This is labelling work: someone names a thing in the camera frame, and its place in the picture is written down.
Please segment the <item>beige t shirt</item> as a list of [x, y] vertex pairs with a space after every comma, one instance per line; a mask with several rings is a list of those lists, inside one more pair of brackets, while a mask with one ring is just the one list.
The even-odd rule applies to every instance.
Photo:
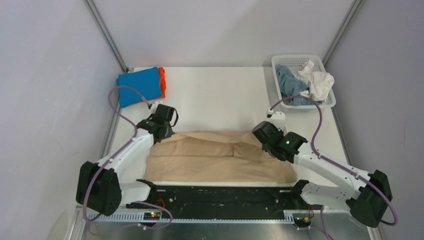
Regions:
[[292, 165], [263, 151], [250, 131], [177, 132], [150, 149], [144, 177], [185, 183], [297, 181]]

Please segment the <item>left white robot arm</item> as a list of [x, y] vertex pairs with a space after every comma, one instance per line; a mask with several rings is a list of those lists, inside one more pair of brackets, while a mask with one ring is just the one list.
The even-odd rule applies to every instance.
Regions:
[[115, 153], [96, 162], [85, 162], [79, 171], [76, 202], [83, 212], [94, 210], [104, 216], [112, 215], [120, 206], [140, 202], [145, 208], [157, 204], [158, 195], [153, 183], [137, 179], [123, 183], [123, 174], [140, 157], [146, 158], [155, 144], [171, 137], [179, 119], [174, 107], [162, 101], [148, 104], [150, 115], [135, 124], [133, 135]]

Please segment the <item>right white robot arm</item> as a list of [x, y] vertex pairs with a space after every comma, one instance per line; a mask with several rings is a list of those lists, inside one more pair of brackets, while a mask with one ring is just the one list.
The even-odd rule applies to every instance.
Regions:
[[262, 149], [280, 161], [288, 161], [309, 169], [334, 187], [323, 186], [309, 180], [299, 180], [290, 195], [297, 209], [306, 205], [324, 205], [349, 212], [358, 222], [376, 228], [393, 199], [388, 176], [379, 170], [370, 173], [348, 164], [329, 162], [319, 155], [312, 143], [294, 132], [283, 133], [275, 125], [263, 121], [252, 130]]

